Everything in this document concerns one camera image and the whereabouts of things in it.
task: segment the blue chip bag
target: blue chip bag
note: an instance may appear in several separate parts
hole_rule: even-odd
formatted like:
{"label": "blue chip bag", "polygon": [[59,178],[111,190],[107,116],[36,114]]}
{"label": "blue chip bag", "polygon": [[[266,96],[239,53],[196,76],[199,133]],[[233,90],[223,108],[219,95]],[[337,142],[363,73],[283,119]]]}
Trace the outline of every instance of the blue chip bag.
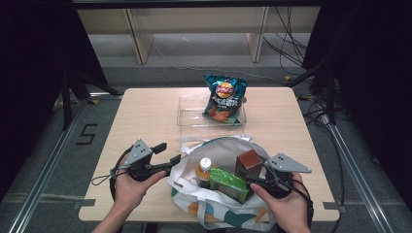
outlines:
{"label": "blue chip bag", "polygon": [[248,82],[225,76],[205,75],[204,78],[211,92],[204,115],[222,123],[239,123],[240,107]]}

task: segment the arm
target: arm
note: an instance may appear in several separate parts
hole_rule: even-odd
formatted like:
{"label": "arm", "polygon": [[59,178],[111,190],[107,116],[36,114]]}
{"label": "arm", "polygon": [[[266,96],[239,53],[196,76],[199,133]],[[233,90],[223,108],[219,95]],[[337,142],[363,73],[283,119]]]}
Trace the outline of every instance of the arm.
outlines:
{"label": "arm", "polygon": [[[293,173],[292,178],[302,182],[302,177],[298,173]],[[304,188],[299,183],[295,183],[295,187],[305,193]],[[307,222],[307,203],[299,194],[293,191],[285,198],[276,199],[255,183],[251,184],[251,188],[266,202],[273,216],[275,216],[276,222],[286,232],[310,232]]]}
{"label": "arm", "polygon": [[166,173],[159,172],[143,182],[134,181],[127,173],[116,178],[116,198],[112,209],[92,232],[117,232],[127,220],[130,213],[140,205],[146,191],[160,181]]}

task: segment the green package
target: green package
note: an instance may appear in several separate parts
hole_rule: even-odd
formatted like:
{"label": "green package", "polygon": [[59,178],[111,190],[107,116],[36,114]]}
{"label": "green package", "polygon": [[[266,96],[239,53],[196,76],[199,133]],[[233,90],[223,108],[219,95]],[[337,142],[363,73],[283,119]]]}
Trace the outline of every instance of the green package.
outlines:
{"label": "green package", "polygon": [[218,190],[241,204],[246,202],[249,193],[244,180],[215,167],[210,170],[210,189]]}

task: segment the bottle cap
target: bottle cap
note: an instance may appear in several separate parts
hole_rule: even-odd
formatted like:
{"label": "bottle cap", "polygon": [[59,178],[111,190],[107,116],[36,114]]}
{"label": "bottle cap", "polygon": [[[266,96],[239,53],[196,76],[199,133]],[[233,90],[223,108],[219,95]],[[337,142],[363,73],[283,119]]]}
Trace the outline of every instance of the bottle cap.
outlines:
{"label": "bottle cap", "polygon": [[209,171],[211,167],[212,160],[210,160],[210,158],[205,157],[200,160],[200,169],[203,171]]}

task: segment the orange bottle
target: orange bottle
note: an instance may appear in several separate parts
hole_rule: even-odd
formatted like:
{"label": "orange bottle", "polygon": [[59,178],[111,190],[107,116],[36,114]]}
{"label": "orange bottle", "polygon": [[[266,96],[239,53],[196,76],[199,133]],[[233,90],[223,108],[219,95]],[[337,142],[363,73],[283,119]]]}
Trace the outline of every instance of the orange bottle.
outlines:
{"label": "orange bottle", "polygon": [[200,160],[196,166],[196,179],[197,185],[204,188],[210,188],[210,168],[214,166],[212,160],[208,157],[204,157]]}

